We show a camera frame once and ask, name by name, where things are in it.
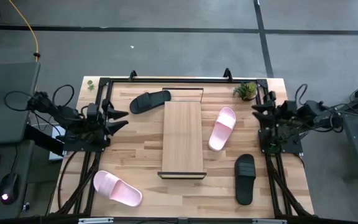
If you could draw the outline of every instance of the wooden table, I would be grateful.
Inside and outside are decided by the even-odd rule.
[[[87,81],[97,86],[100,77],[84,77],[77,109],[96,98],[96,89],[89,90]],[[287,99],[284,81],[270,78],[269,90],[277,94],[277,104]],[[233,97],[238,84],[211,83],[115,83],[112,103],[117,110],[129,111],[129,103],[146,91],[160,91],[162,87],[202,87],[201,102],[204,170],[203,180],[162,180],[157,172],[162,165],[163,112],[158,107],[143,114],[132,114],[122,118],[129,124],[112,137],[112,144],[101,156],[100,170],[106,170],[143,193],[139,207],[133,208],[108,200],[95,193],[92,216],[109,217],[203,217],[203,218],[273,218],[266,162],[257,140],[258,121],[251,114],[255,101],[243,102]],[[173,97],[178,99],[200,99],[199,92],[186,92]],[[223,107],[232,108],[237,116],[233,133],[224,150],[214,152],[208,148],[208,139],[216,117]],[[254,200],[251,205],[239,205],[234,198],[234,162],[242,154],[252,154],[255,159],[256,179]],[[80,179],[84,153],[77,153],[68,165],[62,182],[62,202],[75,190]],[[313,213],[305,171],[299,158],[283,154],[283,166],[288,188],[304,208]],[[84,191],[83,210],[88,188]],[[280,208],[284,211],[281,191],[278,190]],[[57,210],[55,193],[51,212]]]

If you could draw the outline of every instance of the gray floor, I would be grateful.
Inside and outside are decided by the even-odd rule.
[[[15,2],[33,25],[257,28],[252,0]],[[358,30],[356,0],[260,0],[260,6],[266,29]],[[0,13],[0,24],[23,24],[5,0],[0,0]],[[236,77],[267,76],[258,34],[36,34],[42,55],[37,88],[52,94],[56,87],[72,84],[77,94],[70,106],[75,106],[85,75],[128,75],[135,69],[139,75],[220,77],[229,67]],[[285,79],[290,98],[307,83],[304,99],[333,105],[347,102],[358,88],[358,36],[267,35],[267,43],[274,77]],[[33,52],[30,32],[0,30],[0,63],[30,62]],[[62,93],[61,103],[67,94]],[[358,182],[342,180],[358,170],[345,134],[311,133],[302,143],[315,213],[358,221]],[[41,202],[46,205],[48,198]]]

